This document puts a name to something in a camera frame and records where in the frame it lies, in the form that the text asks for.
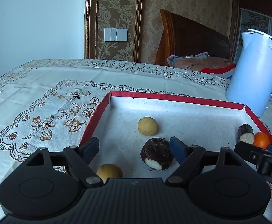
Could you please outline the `orange mandarin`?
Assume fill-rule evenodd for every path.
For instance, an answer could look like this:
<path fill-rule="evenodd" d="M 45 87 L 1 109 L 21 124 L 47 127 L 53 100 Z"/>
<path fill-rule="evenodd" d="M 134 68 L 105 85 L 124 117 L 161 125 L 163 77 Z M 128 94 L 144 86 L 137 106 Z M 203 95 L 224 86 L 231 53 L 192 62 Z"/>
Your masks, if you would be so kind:
<path fill-rule="evenodd" d="M 256 133 L 254 135 L 254 142 L 253 145 L 257 146 L 262 149 L 267 149 L 267 147 L 270 145 L 270 139 L 269 137 L 262 131 Z"/>

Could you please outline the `red shallow cardboard tray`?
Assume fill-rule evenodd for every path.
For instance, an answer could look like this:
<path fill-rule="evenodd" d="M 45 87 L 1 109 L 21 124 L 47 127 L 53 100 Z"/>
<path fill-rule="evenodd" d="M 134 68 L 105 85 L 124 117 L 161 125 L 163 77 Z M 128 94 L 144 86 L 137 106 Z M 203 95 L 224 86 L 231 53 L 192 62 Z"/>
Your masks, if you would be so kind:
<path fill-rule="evenodd" d="M 167 178 L 178 163 L 167 170 L 149 168 L 140 157 L 148 140 L 138 128 L 138 121 L 151 117 L 158 124 L 159 138 L 175 136 L 188 146 L 199 145 L 207 151 L 221 147 L 234 148 L 237 131 L 249 124 L 255 133 L 269 134 L 269 128 L 243 104 L 204 98 L 164 94 L 111 91 L 99 102 L 91 117 L 83 141 L 99 139 L 99 150 L 90 163 L 93 171 L 112 163 L 119 166 L 125 178 Z"/>

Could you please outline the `white embroidered tablecloth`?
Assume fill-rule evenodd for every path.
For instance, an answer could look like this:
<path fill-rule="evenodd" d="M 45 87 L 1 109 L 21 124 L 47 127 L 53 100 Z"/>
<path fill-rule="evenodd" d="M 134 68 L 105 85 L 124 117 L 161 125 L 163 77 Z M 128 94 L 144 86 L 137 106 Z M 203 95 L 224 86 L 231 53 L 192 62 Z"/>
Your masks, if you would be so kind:
<path fill-rule="evenodd" d="M 229 83 L 214 74 L 107 60 L 36 60 L 13 69 L 0 77 L 0 223 L 272 223 L 272 183 L 235 147 L 206 150 L 189 187 L 165 185 L 172 173 L 85 187 L 62 152 L 87 142 L 86 127 L 111 91 L 228 102 Z M 258 118 L 272 144 L 272 97 Z"/>

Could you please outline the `white electric kettle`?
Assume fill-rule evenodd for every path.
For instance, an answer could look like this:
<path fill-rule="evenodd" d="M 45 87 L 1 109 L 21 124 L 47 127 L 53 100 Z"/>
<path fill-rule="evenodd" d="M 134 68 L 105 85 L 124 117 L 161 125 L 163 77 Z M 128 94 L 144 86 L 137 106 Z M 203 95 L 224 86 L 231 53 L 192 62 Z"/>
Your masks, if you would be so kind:
<path fill-rule="evenodd" d="M 272 96 L 272 36 L 254 29 L 242 32 L 241 36 L 243 48 L 226 98 L 247 105 L 261 117 Z"/>

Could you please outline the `pink patterned pillow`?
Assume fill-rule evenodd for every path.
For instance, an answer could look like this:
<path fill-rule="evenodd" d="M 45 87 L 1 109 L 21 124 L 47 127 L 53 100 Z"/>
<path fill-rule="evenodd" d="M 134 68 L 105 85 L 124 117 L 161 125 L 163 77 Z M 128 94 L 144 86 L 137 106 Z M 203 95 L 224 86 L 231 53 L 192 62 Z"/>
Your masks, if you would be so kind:
<path fill-rule="evenodd" d="M 171 55 L 167 58 L 170 67 L 214 74 L 230 78 L 236 65 L 229 59 L 211 57 L 207 52 L 195 56 L 179 57 Z"/>

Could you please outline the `sliding door wardrobe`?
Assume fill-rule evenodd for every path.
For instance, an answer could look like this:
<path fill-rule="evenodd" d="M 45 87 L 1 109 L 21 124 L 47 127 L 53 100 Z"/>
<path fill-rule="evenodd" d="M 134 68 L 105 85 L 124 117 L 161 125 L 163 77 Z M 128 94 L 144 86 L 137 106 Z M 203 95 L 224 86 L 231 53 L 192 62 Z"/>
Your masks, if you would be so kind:
<path fill-rule="evenodd" d="M 272 36 L 272 0 L 239 0 L 240 31 L 255 29 Z"/>

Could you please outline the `white wall switch panel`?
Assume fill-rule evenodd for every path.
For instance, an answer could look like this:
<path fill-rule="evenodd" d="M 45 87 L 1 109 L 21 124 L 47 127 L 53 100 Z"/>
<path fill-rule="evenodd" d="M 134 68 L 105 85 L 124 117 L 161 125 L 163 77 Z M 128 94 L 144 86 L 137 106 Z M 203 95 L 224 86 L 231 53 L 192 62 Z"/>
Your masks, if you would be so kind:
<path fill-rule="evenodd" d="M 128 29 L 124 28 L 105 28 L 103 41 L 128 41 Z"/>

